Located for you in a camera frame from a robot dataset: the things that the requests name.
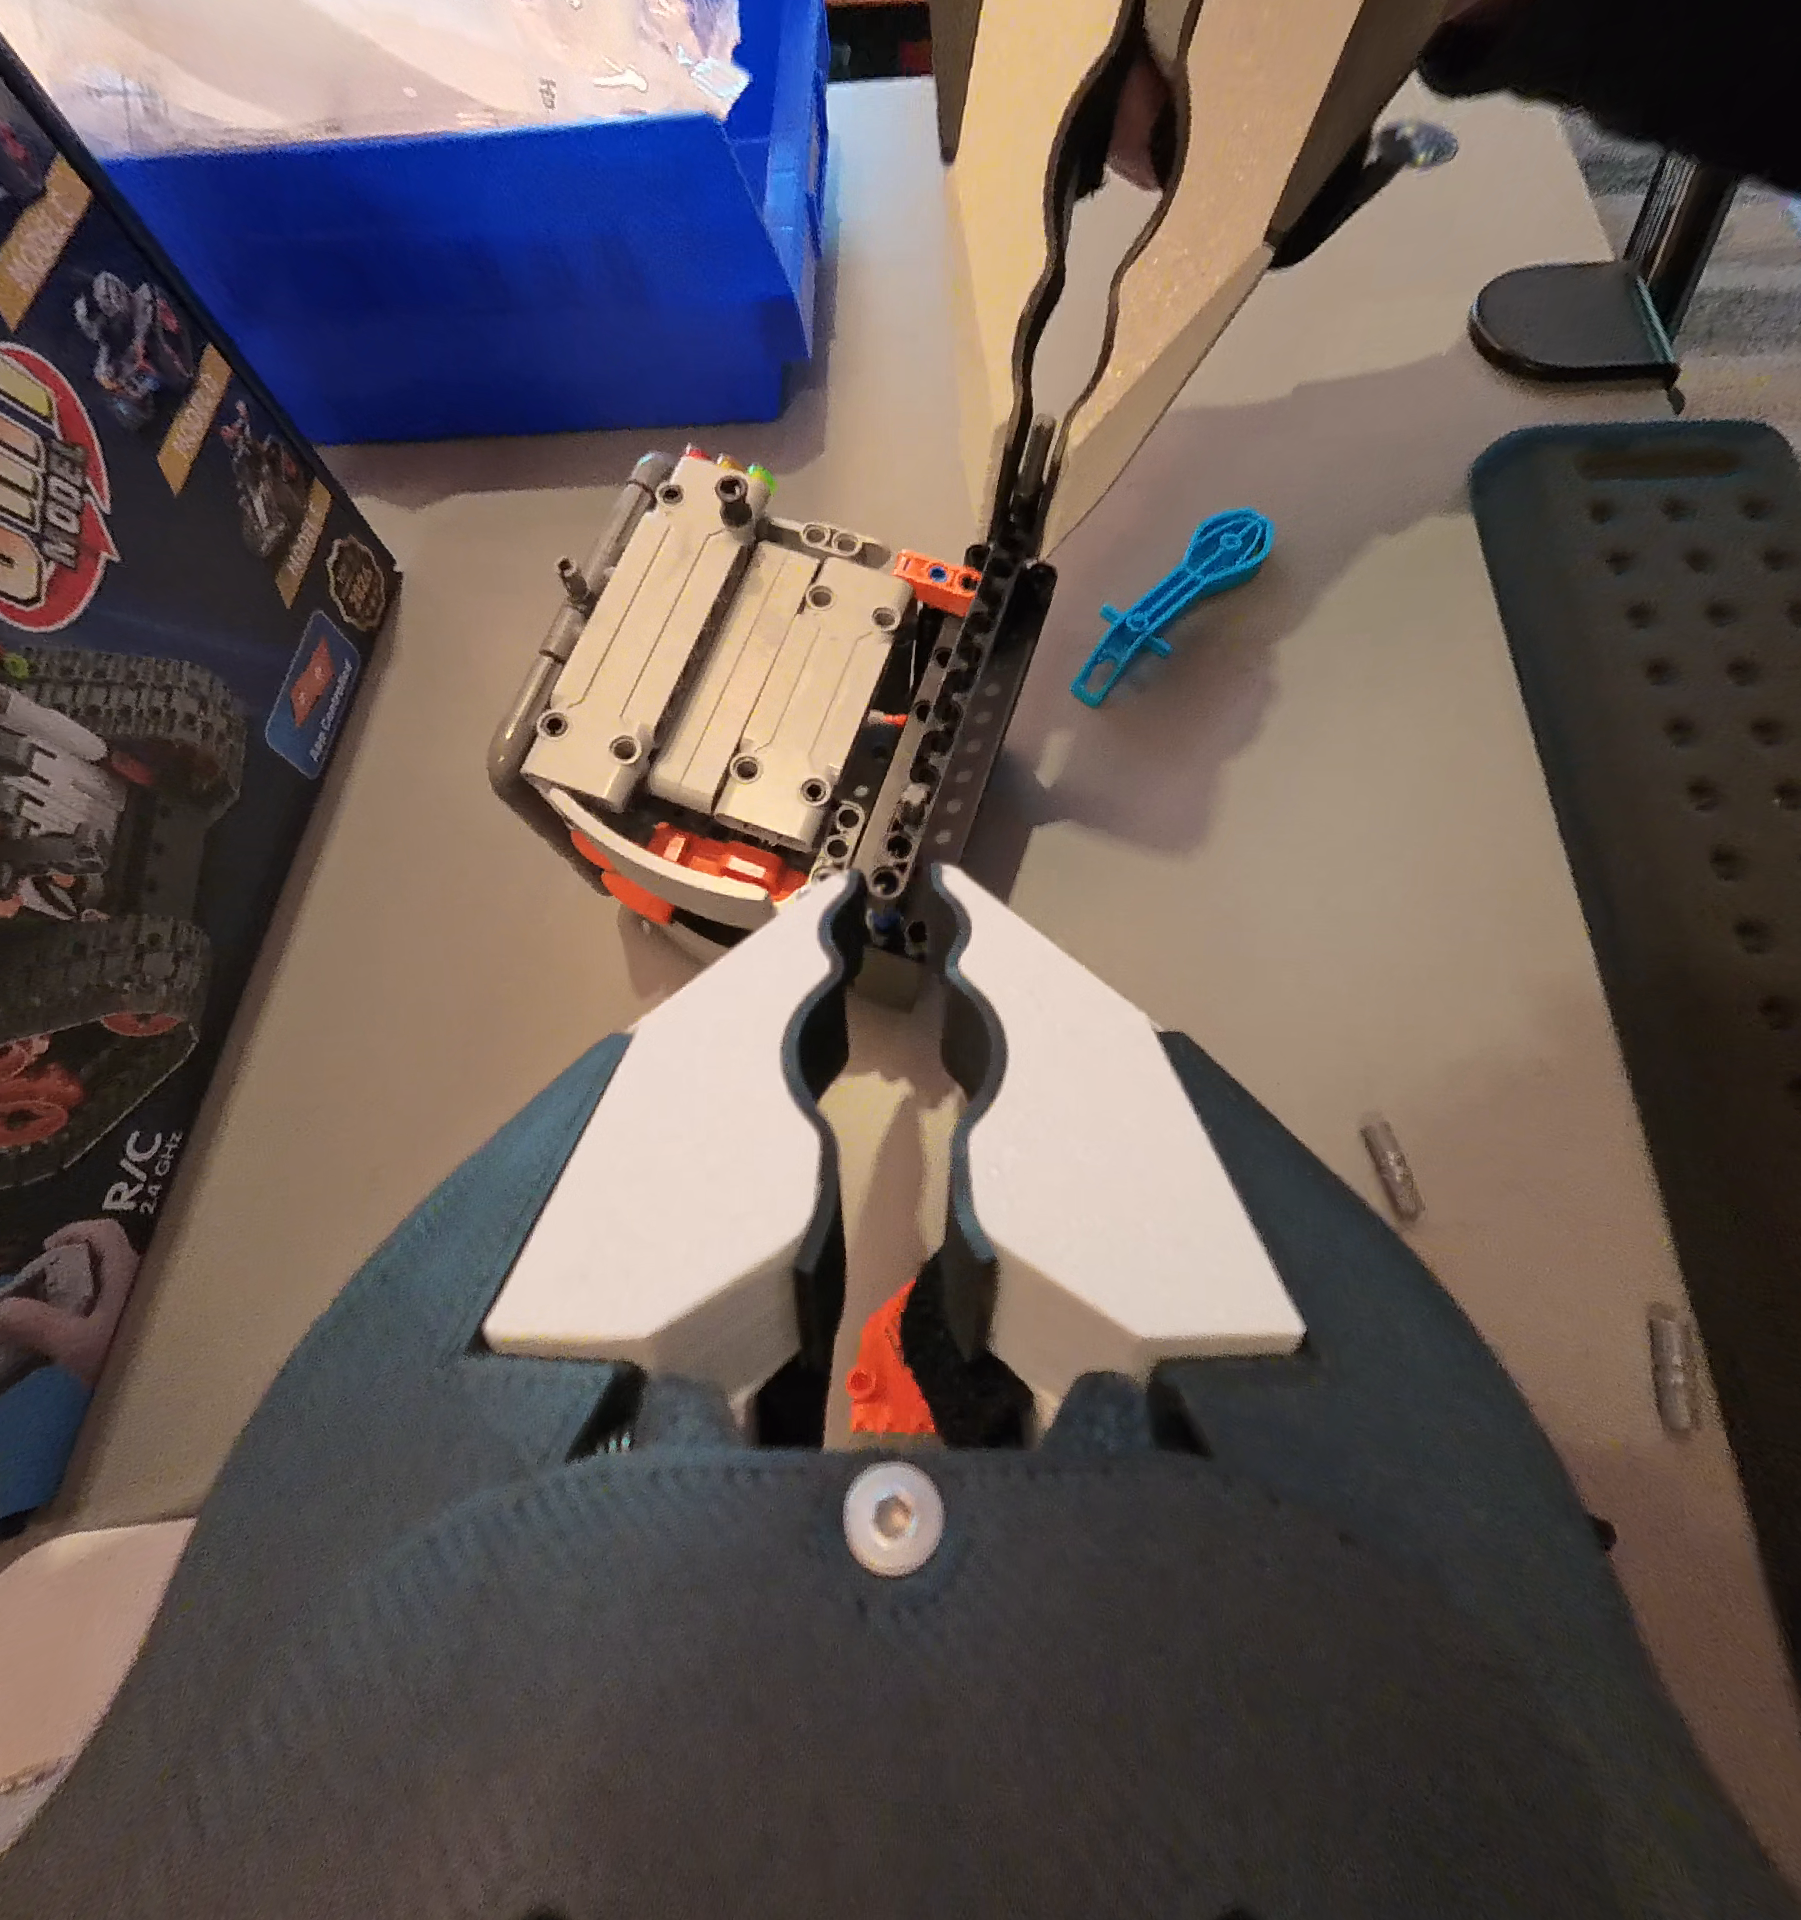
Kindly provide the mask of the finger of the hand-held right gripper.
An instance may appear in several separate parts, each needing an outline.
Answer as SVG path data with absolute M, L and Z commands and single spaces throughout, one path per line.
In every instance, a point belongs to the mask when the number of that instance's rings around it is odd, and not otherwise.
M 1134 464 L 1389 99 L 1389 4 L 1191 15 L 1176 178 L 1110 286 L 1103 357 L 1059 436 L 1049 548 Z
M 961 464 L 999 523 L 1063 289 L 1075 200 L 1099 178 L 1139 4 L 939 4 Z

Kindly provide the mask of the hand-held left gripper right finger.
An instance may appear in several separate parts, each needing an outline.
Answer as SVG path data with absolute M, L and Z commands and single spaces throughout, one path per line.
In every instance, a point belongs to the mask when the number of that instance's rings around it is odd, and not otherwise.
M 1056 1416 L 1086 1375 L 1289 1359 L 1305 1322 L 1165 1033 L 939 863 L 940 1068 L 961 1091 L 930 1260 L 961 1367 Z

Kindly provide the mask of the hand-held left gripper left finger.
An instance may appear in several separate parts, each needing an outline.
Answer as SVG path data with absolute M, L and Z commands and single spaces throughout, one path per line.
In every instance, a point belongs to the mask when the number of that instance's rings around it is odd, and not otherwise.
M 829 877 L 627 1036 L 481 1336 L 822 1424 L 844 1311 L 842 1145 L 863 887 Z

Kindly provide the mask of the short dark axle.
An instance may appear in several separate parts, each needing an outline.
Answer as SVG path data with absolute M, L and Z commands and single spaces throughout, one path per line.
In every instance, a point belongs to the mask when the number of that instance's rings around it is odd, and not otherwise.
M 1026 562 L 1042 554 L 1045 527 L 1052 516 L 1052 497 L 1059 483 L 1056 439 L 1059 420 L 1031 417 L 999 516 L 999 538 Z

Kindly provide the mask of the turquoise plastic tool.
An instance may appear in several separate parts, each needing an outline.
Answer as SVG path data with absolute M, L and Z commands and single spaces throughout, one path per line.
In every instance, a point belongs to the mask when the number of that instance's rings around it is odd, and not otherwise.
M 1274 523 L 1256 511 L 1204 516 L 1182 559 L 1134 603 L 1103 607 L 1095 649 L 1070 679 L 1082 706 L 1103 706 L 1142 659 L 1171 659 L 1171 629 L 1216 594 L 1251 584 L 1270 562 Z

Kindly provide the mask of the grey building block model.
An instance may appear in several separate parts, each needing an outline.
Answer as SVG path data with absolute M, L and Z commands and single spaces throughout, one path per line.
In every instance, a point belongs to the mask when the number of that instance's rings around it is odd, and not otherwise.
M 563 565 L 563 610 L 487 749 L 494 793 L 699 965 L 812 883 L 863 887 L 852 840 L 914 646 L 967 612 L 1003 543 L 989 523 L 963 559 L 929 559 L 771 516 L 771 490 L 699 448 L 642 457 L 587 565 Z M 946 943 L 930 899 L 908 936 L 865 938 L 863 995 L 914 1004 Z

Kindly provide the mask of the person's right forearm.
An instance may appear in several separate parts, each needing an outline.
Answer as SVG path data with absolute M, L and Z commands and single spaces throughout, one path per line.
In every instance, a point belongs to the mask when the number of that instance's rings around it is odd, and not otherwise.
M 1801 4 L 1455 4 L 1441 99 L 1517 93 L 1801 197 Z

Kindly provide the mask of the person's right hand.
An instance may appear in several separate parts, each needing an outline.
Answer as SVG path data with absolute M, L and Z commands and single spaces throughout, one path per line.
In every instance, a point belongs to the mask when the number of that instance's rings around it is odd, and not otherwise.
M 1106 168 L 1162 195 L 1176 172 L 1178 139 L 1176 74 L 1152 50 L 1145 26 L 1135 26 L 1110 117 Z

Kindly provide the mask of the short grey tube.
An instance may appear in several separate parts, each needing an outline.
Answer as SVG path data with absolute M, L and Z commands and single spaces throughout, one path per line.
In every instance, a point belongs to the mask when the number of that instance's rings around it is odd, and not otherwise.
M 1691 1322 L 1666 1305 L 1649 1309 L 1649 1375 L 1656 1416 L 1666 1434 L 1695 1436 L 1705 1426 L 1705 1353 Z
M 1360 1143 L 1373 1165 L 1373 1179 L 1383 1189 L 1383 1198 L 1393 1211 L 1393 1221 L 1412 1225 L 1425 1217 L 1423 1183 L 1414 1179 L 1414 1165 L 1399 1140 L 1393 1118 L 1368 1114 L 1360 1123 Z

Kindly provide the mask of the orange wedge panel piece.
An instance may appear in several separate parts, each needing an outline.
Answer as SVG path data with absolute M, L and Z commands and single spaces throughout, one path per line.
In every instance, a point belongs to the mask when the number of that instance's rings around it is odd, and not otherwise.
M 907 1309 L 911 1285 L 881 1305 L 847 1369 L 847 1447 L 940 1447 L 936 1416 L 907 1364 Z

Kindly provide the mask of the blue bin with plastic bags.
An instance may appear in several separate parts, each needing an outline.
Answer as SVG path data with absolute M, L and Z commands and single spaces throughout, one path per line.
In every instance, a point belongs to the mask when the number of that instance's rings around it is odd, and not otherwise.
M 703 115 L 105 159 L 318 444 L 768 423 L 814 355 L 829 21 L 740 4 Z

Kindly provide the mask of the toy kit cardboard box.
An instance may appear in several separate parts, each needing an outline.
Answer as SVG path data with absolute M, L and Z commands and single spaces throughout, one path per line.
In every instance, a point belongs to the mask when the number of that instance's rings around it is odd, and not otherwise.
M 0 1536 L 63 1488 L 395 590 L 0 40 Z

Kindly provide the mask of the white book stand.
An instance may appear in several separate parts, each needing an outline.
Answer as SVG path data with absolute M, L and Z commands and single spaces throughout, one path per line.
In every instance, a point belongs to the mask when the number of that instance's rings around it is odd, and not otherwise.
M 112 1711 L 190 1524 L 72 1530 L 0 1569 L 0 1855 Z

